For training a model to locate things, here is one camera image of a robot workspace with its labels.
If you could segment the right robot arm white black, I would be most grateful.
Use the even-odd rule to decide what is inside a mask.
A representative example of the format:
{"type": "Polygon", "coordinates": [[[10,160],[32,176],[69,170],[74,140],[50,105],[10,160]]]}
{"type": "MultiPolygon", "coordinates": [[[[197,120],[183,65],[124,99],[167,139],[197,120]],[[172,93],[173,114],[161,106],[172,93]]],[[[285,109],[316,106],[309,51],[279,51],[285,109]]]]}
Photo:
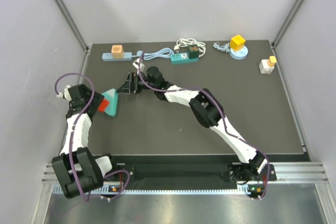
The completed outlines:
{"type": "Polygon", "coordinates": [[[132,94],[142,90],[152,90],[161,101],[189,107],[201,126],[218,134],[241,162],[238,175],[233,176],[234,180],[247,183],[262,179],[264,183],[268,182],[269,159],[235,130],[223,107],[208,89],[178,87],[165,80],[158,67],[150,67],[146,73],[140,70],[128,73],[126,81],[117,92],[132,94]]]}

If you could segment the red cube plug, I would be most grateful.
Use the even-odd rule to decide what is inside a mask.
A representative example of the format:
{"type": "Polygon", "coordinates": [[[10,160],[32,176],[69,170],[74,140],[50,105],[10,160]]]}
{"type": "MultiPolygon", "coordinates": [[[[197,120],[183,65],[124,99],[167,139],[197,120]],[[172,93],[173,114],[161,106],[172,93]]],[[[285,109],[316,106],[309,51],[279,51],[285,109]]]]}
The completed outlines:
{"type": "Polygon", "coordinates": [[[107,99],[103,99],[98,107],[99,112],[104,112],[106,108],[109,106],[110,102],[107,99]]]}

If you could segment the teal power strip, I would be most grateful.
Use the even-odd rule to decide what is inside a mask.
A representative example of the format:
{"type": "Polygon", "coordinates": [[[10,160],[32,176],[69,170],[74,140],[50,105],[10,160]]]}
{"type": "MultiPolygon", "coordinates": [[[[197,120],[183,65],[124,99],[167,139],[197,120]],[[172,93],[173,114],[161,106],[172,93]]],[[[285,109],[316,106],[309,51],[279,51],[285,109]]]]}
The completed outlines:
{"type": "Polygon", "coordinates": [[[198,62],[198,58],[189,58],[188,53],[186,52],[173,54],[170,59],[173,65],[198,62]]]}

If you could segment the teal triangular socket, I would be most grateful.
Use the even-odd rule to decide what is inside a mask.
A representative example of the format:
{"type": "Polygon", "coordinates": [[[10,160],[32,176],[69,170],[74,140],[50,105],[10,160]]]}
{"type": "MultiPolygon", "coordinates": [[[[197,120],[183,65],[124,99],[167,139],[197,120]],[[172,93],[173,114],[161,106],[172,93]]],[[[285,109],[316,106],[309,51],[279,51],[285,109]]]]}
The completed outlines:
{"type": "Polygon", "coordinates": [[[102,93],[104,99],[107,99],[110,104],[104,111],[109,116],[115,116],[117,112],[117,104],[118,104],[118,93],[117,90],[112,88],[104,93],[102,93]]]}

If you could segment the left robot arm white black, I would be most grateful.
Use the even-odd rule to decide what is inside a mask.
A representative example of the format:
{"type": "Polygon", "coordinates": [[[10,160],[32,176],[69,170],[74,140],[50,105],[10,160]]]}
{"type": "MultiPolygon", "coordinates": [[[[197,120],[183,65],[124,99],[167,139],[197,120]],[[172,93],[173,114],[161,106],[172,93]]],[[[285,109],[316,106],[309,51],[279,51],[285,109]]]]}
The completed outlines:
{"type": "Polygon", "coordinates": [[[115,89],[102,94],[84,84],[67,85],[60,97],[69,102],[66,114],[66,141],[59,156],[52,159],[52,167],[66,198],[81,192],[88,193],[103,186],[103,177],[114,180],[119,168],[109,156],[95,158],[88,149],[89,131],[96,112],[115,116],[118,95],[115,89]]]}

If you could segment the round light blue socket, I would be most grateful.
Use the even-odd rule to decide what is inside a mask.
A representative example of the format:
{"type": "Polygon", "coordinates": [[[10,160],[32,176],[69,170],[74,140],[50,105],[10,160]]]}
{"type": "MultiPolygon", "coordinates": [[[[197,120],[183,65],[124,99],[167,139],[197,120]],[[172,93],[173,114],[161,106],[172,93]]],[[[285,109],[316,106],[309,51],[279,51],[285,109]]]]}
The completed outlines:
{"type": "Polygon", "coordinates": [[[229,55],[235,60],[244,60],[248,55],[248,48],[244,46],[242,49],[238,51],[234,51],[232,48],[230,49],[229,55]]]}

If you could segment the dark green cube plug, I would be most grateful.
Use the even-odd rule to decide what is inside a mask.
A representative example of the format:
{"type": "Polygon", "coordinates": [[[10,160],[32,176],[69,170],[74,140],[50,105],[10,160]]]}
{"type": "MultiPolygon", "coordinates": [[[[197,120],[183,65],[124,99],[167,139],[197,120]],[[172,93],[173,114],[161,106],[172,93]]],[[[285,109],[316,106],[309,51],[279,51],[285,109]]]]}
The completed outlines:
{"type": "Polygon", "coordinates": [[[199,47],[197,44],[191,44],[187,46],[187,53],[190,59],[196,59],[199,57],[199,47]]]}

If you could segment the yellow cube plug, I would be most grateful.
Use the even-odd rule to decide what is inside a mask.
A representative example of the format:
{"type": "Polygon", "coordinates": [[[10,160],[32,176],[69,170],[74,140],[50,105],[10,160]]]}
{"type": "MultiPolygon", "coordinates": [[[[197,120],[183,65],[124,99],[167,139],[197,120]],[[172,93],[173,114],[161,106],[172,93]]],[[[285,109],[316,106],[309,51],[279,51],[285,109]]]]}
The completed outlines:
{"type": "Polygon", "coordinates": [[[233,51],[239,51],[243,49],[245,45],[245,38],[241,35],[236,35],[230,39],[229,46],[233,51]]]}

